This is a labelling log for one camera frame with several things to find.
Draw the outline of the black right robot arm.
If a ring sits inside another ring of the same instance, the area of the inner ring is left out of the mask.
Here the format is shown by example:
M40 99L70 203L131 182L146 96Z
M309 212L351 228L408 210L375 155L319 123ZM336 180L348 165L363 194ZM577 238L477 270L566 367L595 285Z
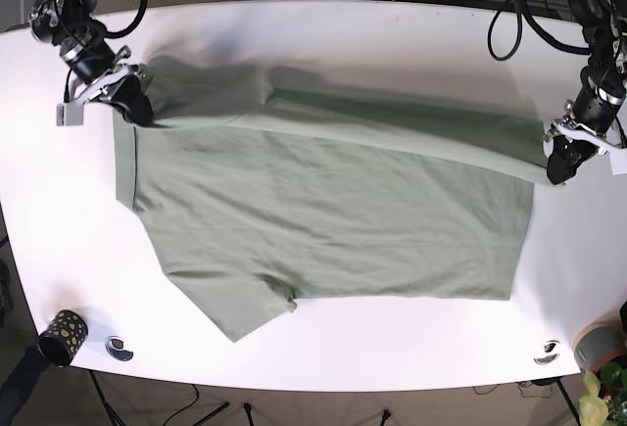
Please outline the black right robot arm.
M114 51L110 40L121 39L136 30L146 14L148 0L139 0L128 26L111 31L92 17L98 0L35 0L27 22L35 39L59 49L67 66L63 101L57 106L59 126L83 124L89 103L108 105L125 121L147 126L153 109L146 96L146 72L126 60L131 50Z

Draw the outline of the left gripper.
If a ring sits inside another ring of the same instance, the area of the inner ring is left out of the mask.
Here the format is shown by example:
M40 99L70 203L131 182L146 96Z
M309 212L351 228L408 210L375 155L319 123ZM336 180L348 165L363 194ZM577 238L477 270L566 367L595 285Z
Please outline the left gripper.
M608 80L597 85L592 80L584 80L576 99L566 102L564 118L576 127L606 138L625 99L626 89L620 81ZM563 135L555 137L553 145L547 162L547 178L552 185L574 177L579 166L596 154L595 145Z

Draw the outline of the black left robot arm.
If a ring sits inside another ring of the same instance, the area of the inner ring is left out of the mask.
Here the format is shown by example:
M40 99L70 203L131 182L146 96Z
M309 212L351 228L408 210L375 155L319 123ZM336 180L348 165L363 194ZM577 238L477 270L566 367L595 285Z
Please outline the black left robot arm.
M568 4L582 26L589 52L577 97L566 102L564 115L545 133L545 140L553 144L547 163L553 185L573 178L595 155L608 152L614 157L626 150L622 129L617 145L606 139L626 102L626 0L568 0Z

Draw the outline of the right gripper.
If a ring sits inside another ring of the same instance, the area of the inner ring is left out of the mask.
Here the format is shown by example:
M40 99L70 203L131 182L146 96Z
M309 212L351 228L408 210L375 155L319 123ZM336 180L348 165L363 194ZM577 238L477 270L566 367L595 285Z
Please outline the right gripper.
M67 37L60 44L60 58L69 69L65 90L75 91L82 85L85 91L98 91L111 85L100 102L112 106L128 123L149 126L153 121L150 100L142 91L139 78L132 75L132 66L121 64L129 53L124 46L115 54L95 34Z

